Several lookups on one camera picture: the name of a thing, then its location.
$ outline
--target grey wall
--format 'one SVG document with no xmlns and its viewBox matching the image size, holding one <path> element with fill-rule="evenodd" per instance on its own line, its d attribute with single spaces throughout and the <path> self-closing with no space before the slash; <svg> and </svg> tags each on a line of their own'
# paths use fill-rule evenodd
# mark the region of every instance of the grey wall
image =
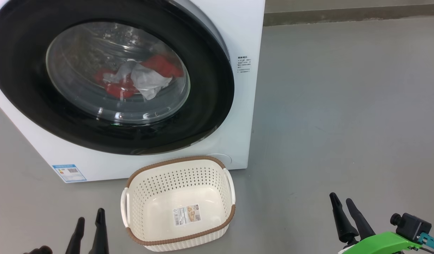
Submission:
<svg viewBox="0 0 434 254">
<path fill-rule="evenodd" d="M 420 4 L 434 0 L 266 0 L 265 13 Z"/>
</svg>

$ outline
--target white cloth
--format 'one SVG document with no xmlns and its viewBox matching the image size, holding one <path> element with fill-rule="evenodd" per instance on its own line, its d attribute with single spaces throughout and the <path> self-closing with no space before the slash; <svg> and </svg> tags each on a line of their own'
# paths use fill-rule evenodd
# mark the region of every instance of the white cloth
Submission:
<svg viewBox="0 0 434 254">
<path fill-rule="evenodd" d="M 136 61 L 127 61 L 120 66 L 116 74 L 104 73 L 102 75 L 106 83 L 119 83 L 121 79 L 126 79 L 128 74 L 131 73 L 133 67 L 137 64 Z"/>
<path fill-rule="evenodd" d="M 136 64 L 132 69 L 131 79 L 133 86 L 136 87 L 147 100 L 154 98 L 157 93 L 170 84 L 172 78 L 166 78 L 158 74 L 153 69 Z"/>
</svg>

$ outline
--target glass door window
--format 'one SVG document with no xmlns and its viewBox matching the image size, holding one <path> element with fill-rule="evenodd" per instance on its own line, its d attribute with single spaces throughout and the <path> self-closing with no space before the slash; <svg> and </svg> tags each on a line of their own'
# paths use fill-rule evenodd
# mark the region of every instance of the glass door window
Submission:
<svg viewBox="0 0 434 254">
<path fill-rule="evenodd" d="M 117 123 L 163 120 L 181 108 L 190 91 L 187 69 L 168 45 L 119 23 L 65 30 L 49 46 L 46 66 L 68 101 Z"/>
</svg>

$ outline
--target concrete floor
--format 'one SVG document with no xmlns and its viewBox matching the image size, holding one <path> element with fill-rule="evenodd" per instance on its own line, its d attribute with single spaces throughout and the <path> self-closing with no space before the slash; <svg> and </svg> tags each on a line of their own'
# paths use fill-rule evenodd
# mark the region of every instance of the concrete floor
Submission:
<svg viewBox="0 0 434 254">
<path fill-rule="evenodd" d="M 264 29 L 249 168 L 217 241 L 174 253 L 337 253 L 328 194 L 376 233 L 395 212 L 433 223 L 434 18 Z M 107 212 L 110 253 L 144 254 L 120 218 L 125 180 L 64 184 L 0 111 L 0 253 L 65 252 Z"/>
</svg>

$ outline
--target red cloth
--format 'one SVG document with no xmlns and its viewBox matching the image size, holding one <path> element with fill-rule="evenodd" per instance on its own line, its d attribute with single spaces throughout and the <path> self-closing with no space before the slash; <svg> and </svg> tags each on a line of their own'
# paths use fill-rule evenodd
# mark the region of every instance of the red cloth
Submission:
<svg viewBox="0 0 434 254">
<path fill-rule="evenodd" d="M 153 69 L 158 74 L 166 78 L 182 77 L 184 73 L 181 69 L 178 69 L 175 65 L 170 63 L 165 56 L 155 55 L 151 56 L 148 60 L 141 62 L 146 68 Z"/>
<path fill-rule="evenodd" d="M 178 69 L 174 64 L 170 63 L 165 56 L 155 55 L 148 60 L 140 63 L 142 66 L 153 69 L 158 74 L 166 78 L 182 77 L 184 73 L 181 69 Z M 116 98 L 129 98 L 134 93 L 138 92 L 136 87 L 133 86 L 131 74 L 126 77 L 126 82 L 121 79 L 118 83 L 109 83 L 104 81 L 104 73 L 116 74 L 117 71 L 101 68 L 94 74 L 96 82 L 105 88 L 108 94 L 113 95 Z"/>
<path fill-rule="evenodd" d="M 133 96 L 138 90 L 133 86 L 133 81 L 131 79 L 131 74 L 128 74 L 126 77 L 126 81 L 121 79 L 118 83 L 106 83 L 104 82 L 104 73 L 116 74 L 116 71 L 112 71 L 110 69 L 102 68 L 94 74 L 94 79 L 96 82 L 105 88 L 108 94 L 113 95 L 114 97 L 120 99 L 129 98 Z"/>
</svg>

